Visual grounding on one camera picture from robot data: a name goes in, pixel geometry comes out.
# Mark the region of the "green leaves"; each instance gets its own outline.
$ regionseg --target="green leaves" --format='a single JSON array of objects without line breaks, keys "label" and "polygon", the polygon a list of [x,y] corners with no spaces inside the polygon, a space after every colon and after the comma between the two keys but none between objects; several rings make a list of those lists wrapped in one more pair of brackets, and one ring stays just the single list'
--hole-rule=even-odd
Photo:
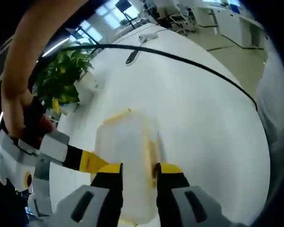
[{"label": "green leaves", "polygon": [[[75,41],[75,44],[90,45]],[[80,79],[81,73],[93,68],[90,60],[93,55],[86,50],[60,52],[55,59],[39,72],[36,85],[37,97],[44,100],[46,108],[52,108],[53,99],[59,103],[74,103],[79,101],[79,94],[74,82]]]},{"label": "green leaves", "polygon": [[128,22],[128,20],[126,20],[126,19],[123,19],[123,20],[120,21],[120,26],[121,26],[121,27],[125,27],[125,26],[128,25],[128,24],[129,24],[129,22]]}]

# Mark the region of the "white flower pot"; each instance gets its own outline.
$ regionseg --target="white flower pot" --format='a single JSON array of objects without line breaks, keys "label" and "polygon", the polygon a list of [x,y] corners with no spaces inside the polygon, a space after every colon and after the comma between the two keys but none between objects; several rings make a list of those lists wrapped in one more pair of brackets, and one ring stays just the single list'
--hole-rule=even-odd
[{"label": "white flower pot", "polygon": [[98,92],[98,84],[90,70],[86,74],[82,74],[80,80],[75,81],[74,86],[79,93],[80,101],[78,103],[80,105],[91,103],[93,97]]},{"label": "white flower pot", "polygon": [[71,114],[76,111],[78,105],[79,105],[78,103],[63,104],[60,106],[61,113],[64,115]]}]

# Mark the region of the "human arm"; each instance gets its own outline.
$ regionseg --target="human arm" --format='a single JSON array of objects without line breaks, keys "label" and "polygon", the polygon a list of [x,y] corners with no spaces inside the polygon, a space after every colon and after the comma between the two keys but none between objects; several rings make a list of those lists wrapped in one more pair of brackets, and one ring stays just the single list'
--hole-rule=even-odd
[{"label": "human arm", "polygon": [[57,29],[87,0],[38,0],[22,17],[4,66],[1,85],[3,119],[12,137],[24,128],[23,109],[32,102],[28,79]]}]

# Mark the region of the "human hand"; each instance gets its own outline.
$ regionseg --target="human hand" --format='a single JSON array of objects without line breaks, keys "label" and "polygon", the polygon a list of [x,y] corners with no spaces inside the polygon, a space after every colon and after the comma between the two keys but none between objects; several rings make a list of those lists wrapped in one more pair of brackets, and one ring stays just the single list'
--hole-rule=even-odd
[{"label": "human hand", "polygon": [[[9,131],[9,135],[14,138],[21,138],[23,135],[24,125],[24,109],[32,104],[33,96],[26,89],[24,92],[15,97],[7,97],[4,92],[1,93],[1,105],[3,111],[3,120]],[[54,130],[51,121],[43,114],[40,121],[40,130],[44,133]]]}]

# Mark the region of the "office floor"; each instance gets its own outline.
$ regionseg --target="office floor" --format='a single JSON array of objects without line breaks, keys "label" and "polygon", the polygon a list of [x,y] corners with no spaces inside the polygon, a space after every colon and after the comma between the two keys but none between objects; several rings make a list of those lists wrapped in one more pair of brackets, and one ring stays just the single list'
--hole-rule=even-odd
[{"label": "office floor", "polygon": [[209,51],[232,72],[243,89],[255,97],[263,75],[266,51],[242,49],[220,35],[218,27],[199,27],[195,33],[189,33],[187,38]]}]

